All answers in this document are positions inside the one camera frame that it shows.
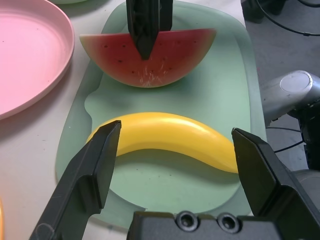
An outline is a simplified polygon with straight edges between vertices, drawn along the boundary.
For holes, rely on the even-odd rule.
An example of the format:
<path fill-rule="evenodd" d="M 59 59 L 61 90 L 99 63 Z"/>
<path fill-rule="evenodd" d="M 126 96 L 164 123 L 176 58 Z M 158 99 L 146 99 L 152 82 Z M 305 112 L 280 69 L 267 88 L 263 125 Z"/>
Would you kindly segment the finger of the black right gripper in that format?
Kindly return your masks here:
<path fill-rule="evenodd" d="M 129 34 L 143 60 L 150 58 L 160 31 L 160 1 L 126 0 Z"/>
<path fill-rule="evenodd" d="M 159 30 L 170 31 L 173 24 L 173 0 L 160 0 Z"/>

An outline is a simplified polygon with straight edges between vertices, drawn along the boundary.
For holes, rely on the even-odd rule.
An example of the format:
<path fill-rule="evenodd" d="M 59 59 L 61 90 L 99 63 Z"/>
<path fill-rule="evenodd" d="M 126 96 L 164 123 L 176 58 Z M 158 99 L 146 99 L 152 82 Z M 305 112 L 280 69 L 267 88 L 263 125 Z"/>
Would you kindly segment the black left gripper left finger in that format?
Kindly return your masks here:
<path fill-rule="evenodd" d="M 81 240 L 89 218 L 105 207 L 121 131 L 115 120 L 98 128 L 70 160 L 41 217 L 32 240 Z"/>

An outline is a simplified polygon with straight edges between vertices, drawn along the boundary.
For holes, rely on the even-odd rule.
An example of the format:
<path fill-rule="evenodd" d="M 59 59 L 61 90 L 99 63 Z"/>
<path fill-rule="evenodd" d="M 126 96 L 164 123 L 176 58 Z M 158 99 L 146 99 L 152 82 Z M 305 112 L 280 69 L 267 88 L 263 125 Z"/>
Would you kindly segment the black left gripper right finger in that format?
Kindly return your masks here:
<path fill-rule="evenodd" d="M 271 221 L 284 240 L 318 240 L 320 212 L 296 176 L 260 137 L 240 128 L 231 135 L 253 215 Z"/>

